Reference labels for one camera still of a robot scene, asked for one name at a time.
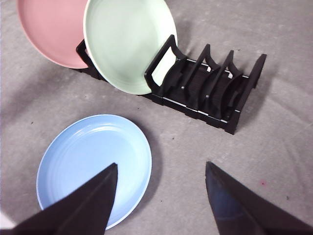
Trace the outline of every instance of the dish rack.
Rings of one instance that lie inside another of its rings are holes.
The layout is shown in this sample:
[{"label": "dish rack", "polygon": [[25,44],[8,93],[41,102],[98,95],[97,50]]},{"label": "dish rack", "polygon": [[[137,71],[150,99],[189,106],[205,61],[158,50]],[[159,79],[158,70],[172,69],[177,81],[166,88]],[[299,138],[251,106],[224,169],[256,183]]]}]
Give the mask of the dish rack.
[{"label": "dish rack", "polygon": [[[177,59],[159,86],[152,73],[169,48]],[[88,68],[74,70],[106,81],[86,53],[85,40],[77,46],[76,52]],[[246,100],[258,83],[267,55],[262,54],[258,58],[249,76],[236,68],[233,55],[231,50],[220,66],[211,58],[210,44],[207,44],[195,61],[178,49],[175,37],[171,35],[145,72],[145,80],[152,92],[141,96],[234,134]]]}]

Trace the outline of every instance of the blue plate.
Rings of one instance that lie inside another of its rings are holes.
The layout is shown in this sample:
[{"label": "blue plate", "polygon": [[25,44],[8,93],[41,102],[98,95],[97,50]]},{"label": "blue plate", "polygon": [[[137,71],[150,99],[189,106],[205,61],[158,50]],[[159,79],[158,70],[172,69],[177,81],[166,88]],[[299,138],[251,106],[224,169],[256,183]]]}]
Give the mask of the blue plate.
[{"label": "blue plate", "polygon": [[150,179],[148,141],[131,121],[115,115],[84,118],[62,131],[46,150],[37,174],[42,209],[69,195],[112,163],[118,181],[107,229],[125,219],[141,200]]}]

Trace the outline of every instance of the black dish rack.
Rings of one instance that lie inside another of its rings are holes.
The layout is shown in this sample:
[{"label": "black dish rack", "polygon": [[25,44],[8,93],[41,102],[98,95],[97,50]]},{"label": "black dish rack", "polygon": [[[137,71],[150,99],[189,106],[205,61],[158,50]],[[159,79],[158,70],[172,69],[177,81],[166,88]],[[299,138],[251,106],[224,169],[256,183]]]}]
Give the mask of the black dish rack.
[{"label": "black dish rack", "polygon": [[[169,48],[177,59],[159,86],[152,73]],[[75,70],[106,81],[88,57],[85,40],[76,51],[88,68]],[[211,58],[210,45],[207,44],[195,61],[178,49],[175,37],[171,35],[145,72],[145,80],[152,92],[142,96],[234,134],[246,100],[258,83],[266,54],[258,58],[249,76],[236,68],[233,55],[231,50],[220,66]]]}]

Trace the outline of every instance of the pink plate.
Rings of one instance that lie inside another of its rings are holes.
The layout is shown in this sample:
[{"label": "pink plate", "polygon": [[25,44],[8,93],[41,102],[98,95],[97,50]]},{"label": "pink plate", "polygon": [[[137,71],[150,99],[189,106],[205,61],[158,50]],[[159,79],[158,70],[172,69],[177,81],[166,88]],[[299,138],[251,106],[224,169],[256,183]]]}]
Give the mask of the pink plate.
[{"label": "pink plate", "polygon": [[87,0],[17,0],[23,29],[33,46],[56,64],[87,68],[75,49],[83,40]]}]

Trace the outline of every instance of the mint green plate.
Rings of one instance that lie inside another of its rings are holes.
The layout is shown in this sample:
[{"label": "mint green plate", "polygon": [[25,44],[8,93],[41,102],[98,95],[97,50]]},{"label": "mint green plate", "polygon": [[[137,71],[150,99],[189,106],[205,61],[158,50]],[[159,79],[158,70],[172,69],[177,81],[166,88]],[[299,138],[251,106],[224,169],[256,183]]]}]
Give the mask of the mint green plate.
[{"label": "mint green plate", "polygon": [[[89,0],[85,8],[89,56],[108,82],[127,93],[151,92],[144,72],[171,34],[177,38],[164,0]],[[153,73],[157,84],[175,59],[169,49]]]}]

